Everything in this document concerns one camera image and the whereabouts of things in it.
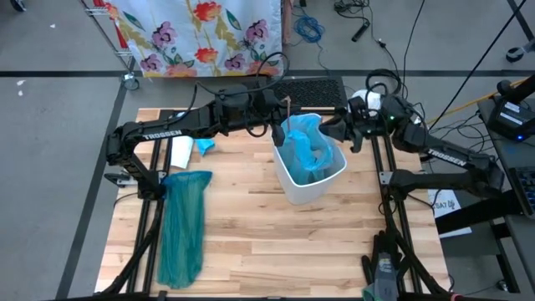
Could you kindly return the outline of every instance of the wooden table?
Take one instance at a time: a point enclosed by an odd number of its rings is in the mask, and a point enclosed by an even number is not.
[[[137,120],[156,120],[159,113],[158,109],[141,109]],[[252,138],[244,130],[230,137],[218,135],[215,142],[216,148],[205,157],[194,148],[188,166],[191,171],[213,171],[205,196],[204,268],[191,287],[172,290],[155,281],[156,258],[151,294],[167,290],[169,296],[199,297],[360,296],[366,285],[360,258],[371,254],[373,236],[385,229],[378,211],[380,191],[371,144],[366,141],[359,154],[349,151],[349,143],[340,144],[347,169],[321,199],[293,206],[275,175],[270,135]],[[153,142],[135,149],[147,167],[152,149]],[[387,162],[385,153],[382,156]],[[400,169],[420,170],[418,155],[395,150],[395,158]],[[120,189],[118,197],[131,192],[134,187]],[[427,199],[426,191],[414,195]],[[430,208],[410,198],[405,205],[416,254],[439,284],[448,288]],[[107,287],[130,258],[140,209],[135,196],[116,206],[95,291]],[[138,291],[145,263],[146,258],[140,264]],[[412,288],[410,280],[406,282]]]

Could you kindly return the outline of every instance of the white bin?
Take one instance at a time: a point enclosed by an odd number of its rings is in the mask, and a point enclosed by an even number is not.
[[[310,203],[325,194],[329,186],[333,183],[334,178],[341,174],[348,165],[344,153],[342,153],[342,150],[340,150],[334,143],[334,140],[328,138],[328,141],[333,146],[333,165],[325,170],[325,175],[327,176],[325,179],[307,185],[295,184],[288,169],[283,163],[283,159],[278,153],[278,148],[273,146],[273,158],[275,161],[275,171],[277,172],[278,181],[281,183],[284,193],[286,193],[286,198],[293,205]]]

